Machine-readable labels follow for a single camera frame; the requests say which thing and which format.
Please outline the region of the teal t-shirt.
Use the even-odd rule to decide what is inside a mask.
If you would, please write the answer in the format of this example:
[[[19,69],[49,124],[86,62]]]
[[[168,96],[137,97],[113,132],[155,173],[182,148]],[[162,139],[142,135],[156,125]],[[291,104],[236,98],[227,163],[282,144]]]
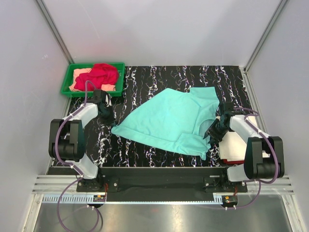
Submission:
[[[219,105],[214,87],[192,87],[189,92],[167,88],[132,111],[114,135],[137,143],[206,159],[210,149],[206,130]]]

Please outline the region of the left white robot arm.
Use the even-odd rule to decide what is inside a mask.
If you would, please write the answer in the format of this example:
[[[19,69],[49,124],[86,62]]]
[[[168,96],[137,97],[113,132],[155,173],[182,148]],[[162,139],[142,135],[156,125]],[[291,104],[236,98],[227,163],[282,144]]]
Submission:
[[[92,191],[104,188],[103,174],[86,154],[84,128],[96,117],[112,123],[112,104],[83,103],[69,116],[52,120],[48,148],[50,157],[76,171],[78,184]]]

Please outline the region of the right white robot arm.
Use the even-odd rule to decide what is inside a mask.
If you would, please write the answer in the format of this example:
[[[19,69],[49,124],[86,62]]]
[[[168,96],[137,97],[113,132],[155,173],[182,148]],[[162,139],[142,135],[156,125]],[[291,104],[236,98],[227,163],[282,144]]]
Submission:
[[[235,133],[245,143],[243,163],[221,171],[214,188],[233,192],[252,181],[272,184],[285,174],[282,138],[260,130],[248,115],[237,111],[222,113],[219,118],[203,122],[199,133],[208,144],[224,142],[228,133]]]

